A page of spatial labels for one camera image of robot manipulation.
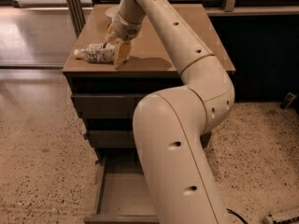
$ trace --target plastic bottle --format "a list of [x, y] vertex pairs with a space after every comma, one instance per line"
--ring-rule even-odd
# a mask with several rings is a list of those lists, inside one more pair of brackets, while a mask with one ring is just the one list
[[76, 59], [82, 59], [87, 63], [111, 63], [115, 60], [116, 43], [90, 44], [83, 49], [75, 49]]

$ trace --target speckled floor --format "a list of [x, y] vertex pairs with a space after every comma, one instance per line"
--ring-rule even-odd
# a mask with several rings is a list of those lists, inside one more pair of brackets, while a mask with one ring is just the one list
[[[99, 167], [70, 94], [61, 71], [0, 70], [0, 224], [83, 223], [93, 212]], [[299, 207], [293, 109], [235, 104], [206, 154], [227, 207], [250, 224]]]

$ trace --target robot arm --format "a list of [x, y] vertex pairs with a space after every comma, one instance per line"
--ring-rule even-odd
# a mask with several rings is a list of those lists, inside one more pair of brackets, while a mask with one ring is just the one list
[[200, 135], [228, 115], [234, 86], [213, 52], [167, 0], [121, 0], [113, 19], [115, 35], [136, 37], [145, 14], [184, 83], [146, 96], [134, 114], [135, 144], [159, 222], [232, 223]]

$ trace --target wooden tabletop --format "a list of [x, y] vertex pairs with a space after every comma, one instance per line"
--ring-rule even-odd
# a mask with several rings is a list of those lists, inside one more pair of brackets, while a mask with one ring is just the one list
[[[115, 69], [113, 64], [86, 63], [76, 60], [74, 49], [82, 49], [91, 43], [101, 43], [105, 41], [108, 21], [105, 11], [117, 5], [96, 5], [93, 8], [89, 19], [71, 52], [66, 64], [64, 74], [111, 74], [116, 72], [126, 73], [176, 73], [176, 67], [172, 64], [164, 45], [156, 34], [148, 17], [143, 20], [142, 29], [138, 37], [132, 40], [132, 50], [127, 63]], [[203, 39], [203, 41], [216, 54], [224, 69], [229, 73], [235, 72], [235, 67], [231, 62], [223, 44], [221, 43], [212, 23], [202, 5], [173, 5], [183, 19], [193, 28], [193, 30]]]

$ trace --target black cable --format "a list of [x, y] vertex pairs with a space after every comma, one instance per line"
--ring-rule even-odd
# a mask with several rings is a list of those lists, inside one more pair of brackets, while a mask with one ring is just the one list
[[233, 214], [235, 215], [236, 217], [238, 217], [244, 224], [249, 224], [242, 216], [240, 216], [238, 213], [234, 212], [233, 210], [231, 209], [226, 209], [228, 211], [229, 214]]

